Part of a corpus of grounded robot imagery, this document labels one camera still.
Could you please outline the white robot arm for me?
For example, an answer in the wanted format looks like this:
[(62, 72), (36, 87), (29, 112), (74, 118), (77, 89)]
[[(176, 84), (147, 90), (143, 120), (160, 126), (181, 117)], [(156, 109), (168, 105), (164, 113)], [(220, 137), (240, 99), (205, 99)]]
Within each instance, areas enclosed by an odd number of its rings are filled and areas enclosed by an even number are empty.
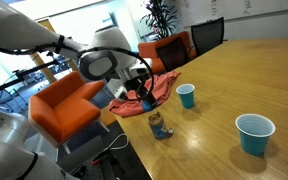
[(133, 90), (136, 99), (153, 99), (142, 77), (150, 65), (130, 46), (117, 27), (98, 30), (90, 45), (57, 34), (0, 0), (0, 52), (31, 55), (50, 51), (79, 66), (29, 100), (26, 117), (0, 111), (0, 180), (79, 180), (45, 154), (23, 147), (30, 127), (51, 145), (64, 145), (78, 131), (96, 121), (100, 110), (90, 103), (103, 88), (103, 78), (115, 72), (116, 97)]

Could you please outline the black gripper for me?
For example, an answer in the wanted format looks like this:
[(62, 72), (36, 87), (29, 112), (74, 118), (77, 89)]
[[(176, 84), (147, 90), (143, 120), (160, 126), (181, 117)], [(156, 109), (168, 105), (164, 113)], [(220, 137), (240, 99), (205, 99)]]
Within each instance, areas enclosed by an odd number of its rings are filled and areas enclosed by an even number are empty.
[(135, 78), (125, 82), (128, 100), (149, 100), (149, 104), (152, 108), (155, 108), (158, 101), (152, 94), (153, 86), (150, 89), (145, 87), (146, 79)]

